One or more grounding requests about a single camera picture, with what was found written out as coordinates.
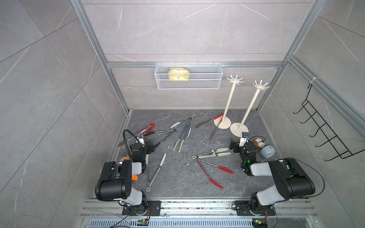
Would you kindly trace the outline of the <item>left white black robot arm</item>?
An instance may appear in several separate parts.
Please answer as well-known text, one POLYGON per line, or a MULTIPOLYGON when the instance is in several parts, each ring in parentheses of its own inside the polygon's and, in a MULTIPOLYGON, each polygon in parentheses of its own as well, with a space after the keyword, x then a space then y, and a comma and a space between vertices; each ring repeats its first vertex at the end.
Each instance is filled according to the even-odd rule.
POLYGON ((132 177, 146 171, 146 158, 155 147, 151 141, 136 142, 127 149, 129 160, 106 162, 95 187, 100 201, 118 201, 134 209, 146 210, 148 203, 142 191, 132 187, 132 177))

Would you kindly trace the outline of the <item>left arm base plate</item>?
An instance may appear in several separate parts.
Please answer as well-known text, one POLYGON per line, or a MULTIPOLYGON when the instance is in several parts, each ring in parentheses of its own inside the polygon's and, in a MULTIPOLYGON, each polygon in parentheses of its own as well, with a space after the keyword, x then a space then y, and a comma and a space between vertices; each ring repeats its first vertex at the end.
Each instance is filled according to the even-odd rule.
POLYGON ((122 215, 130 216, 159 216, 162 202, 160 200, 148 200, 138 206, 123 206, 122 215))

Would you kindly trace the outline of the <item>long steel white tongs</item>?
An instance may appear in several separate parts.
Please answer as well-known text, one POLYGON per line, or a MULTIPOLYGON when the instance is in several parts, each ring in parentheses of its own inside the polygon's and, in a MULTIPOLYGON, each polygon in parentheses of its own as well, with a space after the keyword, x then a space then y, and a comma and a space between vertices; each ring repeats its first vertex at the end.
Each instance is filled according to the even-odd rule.
POLYGON ((149 180, 149 166, 148 166, 149 165, 149 155, 148 154, 146 155, 146 161, 145 162, 146 162, 146 175, 147 175, 147 188, 146 188, 147 192, 150 192, 151 186, 152 186, 154 180, 156 179, 159 171, 161 170, 161 168, 162 168, 162 166, 163 166, 163 164, 166 160, 166 157, 167 157, 167 153, 165 153, 163 155, 163 157, 161 159, 161 162, 160 162, 159 166, 157 167, 156 171, 154 172, 154 175, 153 175, 152 179, 149 180))

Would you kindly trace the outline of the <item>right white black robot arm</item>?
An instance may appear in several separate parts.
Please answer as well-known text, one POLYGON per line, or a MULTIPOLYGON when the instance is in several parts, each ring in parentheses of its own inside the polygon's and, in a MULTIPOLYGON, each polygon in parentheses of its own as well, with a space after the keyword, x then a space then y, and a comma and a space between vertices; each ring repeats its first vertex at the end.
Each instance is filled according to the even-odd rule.
POLYGON ((253 142, 240 143, 231 140, 230 149, 239 154, 240 167, 248 176, 269 176, 274 180, 271 187, 251 195, 248 208, 254 215, 269 212, 271 207, 282 201, 313 195, 314 182, 293 158, 263 161, 256 160, 256 146, 253 142))

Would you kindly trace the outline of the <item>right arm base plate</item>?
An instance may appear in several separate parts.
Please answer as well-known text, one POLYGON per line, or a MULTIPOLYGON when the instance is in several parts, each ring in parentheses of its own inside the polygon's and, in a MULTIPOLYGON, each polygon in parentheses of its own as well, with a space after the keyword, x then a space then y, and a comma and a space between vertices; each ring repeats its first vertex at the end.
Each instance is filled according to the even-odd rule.
POLYGON ((251 203, 248 200, 236 200, 231 209, 237 213, 238 216, 275 216, 276 212, 272 205, 262 206, 260 204, 251 203))

